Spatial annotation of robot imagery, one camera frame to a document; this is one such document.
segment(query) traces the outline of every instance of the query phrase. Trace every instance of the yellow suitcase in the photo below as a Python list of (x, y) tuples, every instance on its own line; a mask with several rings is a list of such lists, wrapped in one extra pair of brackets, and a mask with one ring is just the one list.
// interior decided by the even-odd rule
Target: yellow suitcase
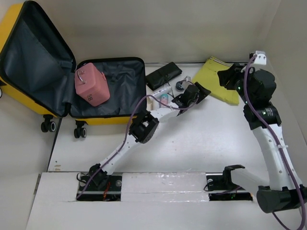
[[(146, 95), (145, 64), (137, 57), (86, 60), (74, 55), (43, 9), (34, 1), (12, 5), (0, 24), (0, 88), (44, 116), (43, 132), (54, 132), (53, 117), (75, 118), (76, 138), (83, 125), (126, 123)], [(92, 107), (74, 88), (74, 72), (92, 62), (104, 72), (110, 99)], [(146, 101), (137, 113), (146, 108)]]

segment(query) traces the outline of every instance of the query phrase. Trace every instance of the black case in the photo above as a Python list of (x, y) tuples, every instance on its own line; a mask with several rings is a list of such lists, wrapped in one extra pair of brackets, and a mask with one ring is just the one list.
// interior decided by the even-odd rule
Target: black case
[(148, 74), (146, 76), (146, 84), (152, 91), (155, 91), (181, 73), (182, 70), (174, 62), (170, 62), (166, 66)]

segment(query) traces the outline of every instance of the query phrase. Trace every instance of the bag handle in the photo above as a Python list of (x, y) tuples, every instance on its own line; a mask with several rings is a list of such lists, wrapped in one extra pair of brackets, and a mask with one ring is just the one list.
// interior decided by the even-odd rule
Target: bag handle
[(86, 81), (83, 80), (83, 79), (80, 77), (79, 72), (80, 72), (80, 70), (77, 71), (77, 75), (78, 75), (79, 80), (82, 81), (83, 84), (86, 84)]

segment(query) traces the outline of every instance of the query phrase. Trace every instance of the robotic arm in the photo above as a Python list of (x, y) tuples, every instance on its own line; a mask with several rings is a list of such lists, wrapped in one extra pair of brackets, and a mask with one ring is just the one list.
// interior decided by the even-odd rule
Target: robotic arm
[[(253, 64), (265, 65), (265, 53), (257, 51), (256, 54), (257, 57)], [(248, 71), (247, 92), (244, 92), (245, 71)], [(254, 67), (246, 69), (246, 67), (239, 64), (234, 64), (228, 70), (219, 71), (218, 76), (221, 86), (228, 90), (236, 90), (245, 102), (244, 116), (261, 147), (270, 180), (264, 181), (260, 179), (251, 174), (242, 165), (233, 165), (225, 167), (222, 183), (231, 188), (239, 185), (250, 193), (257, 195), (258, 204), (265, 213), (300, 207), (299, 193), (301, 193), (303, 201), (306, 203), (307, 188), (303, 186), (293, 168), (287, 152), (287, 146), (283, 140), (278, 111), (270, 102), (276, 89), (275, 77), (265, 70), (255, 71)], [(259, 116), (256, 116), (255, 111), (248, 105), (246, 93), (252, 107)], [(279, 149), (283, 150), (284, 156), (281, 155)], [(298, 189), (295, 187), (294, 180), (286, 167), (285, 161), (287, 161), (292, 176), (299, 186)]]
[[(124, 143), (119, 145), (99, 164), (90, 168), (87, 184), (83, 191), (77, 196), (77, 199), (86, 190), (91, 181), (93, 181), (98, 189), (104, 188), (107, 184), (108, 177), (113, 174), (120, 162), (132, 153), (138, 145), (147, 143), (154, 135), (160, 122), (163, 123), (172, 117), (181, 115), (194, 104), (200, 103), (210, 93), (210, 90), (203, 88), (196, 82), (195, 84), (189, 85), (184, 93), (175, 97), (166, 107), (153, 111), (141, 111), (137, 117), (132, 120), (129, 129), (127, 128), (128, 135)], [(159, 96), (159, 92), (155, 92), (154, 94), (157, 97)]]

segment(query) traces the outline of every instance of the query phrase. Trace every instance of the yellow folder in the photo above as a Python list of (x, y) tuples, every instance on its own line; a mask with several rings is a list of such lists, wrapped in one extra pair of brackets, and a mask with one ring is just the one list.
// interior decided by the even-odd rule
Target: yellow folder
[(202, 68), (192, 79), (192, 82), (198, 82), (206, 89), (210, 90), (213, 97), (230, 103), (239, 104), (239, 95), (235, 90), (227, 90), (223, 86), (220, 86), (219, 77), (217, 72), (220, 70), (227, 70), (232, 64), (222, 62), (215, 57), (210, 57)]

